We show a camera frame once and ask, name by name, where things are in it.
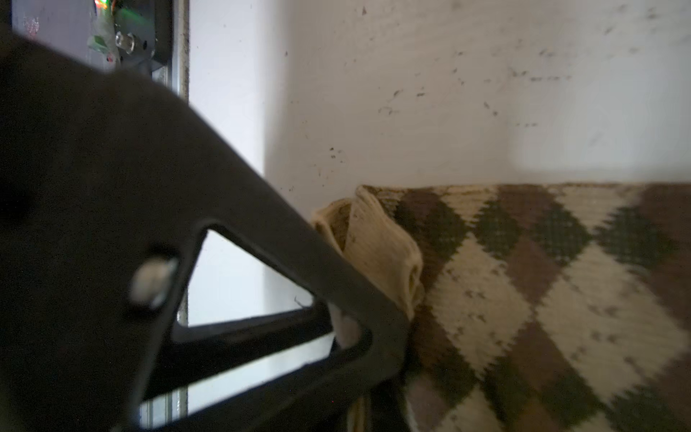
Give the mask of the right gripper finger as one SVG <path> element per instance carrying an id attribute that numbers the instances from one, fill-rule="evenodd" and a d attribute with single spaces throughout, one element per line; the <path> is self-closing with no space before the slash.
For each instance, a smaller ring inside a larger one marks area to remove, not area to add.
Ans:
<path id="1" fill-rule="evenodd" d="M 370 393 L 371 431 L 410 432 L 406 405 L 398 378 L 379 384 Z"/>

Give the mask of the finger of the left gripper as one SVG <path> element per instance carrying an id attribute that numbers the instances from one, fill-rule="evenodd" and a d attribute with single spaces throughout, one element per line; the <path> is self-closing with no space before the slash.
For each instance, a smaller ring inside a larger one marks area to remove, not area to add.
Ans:
<path id="1" fill-rule="evenodd" d="M 209 231 L 315 304 L 180 325 Z M 408 319 L 176 95 L 2 29 L 2 430 L 137 431 L 144 401 L 329 333 L 329 304 L 354 347 L 167 430 L 342 431 L 401 370 Z"/>

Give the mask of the beige brown argyle sock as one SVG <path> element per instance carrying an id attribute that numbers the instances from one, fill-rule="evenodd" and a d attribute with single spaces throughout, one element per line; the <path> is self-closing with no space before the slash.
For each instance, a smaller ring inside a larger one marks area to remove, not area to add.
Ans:
<path id="1" fill-rule="evenodd" d="M 687 184 L 361 186 L 313 227 L 407 315 L 410 431 L 687 431 Z"/>

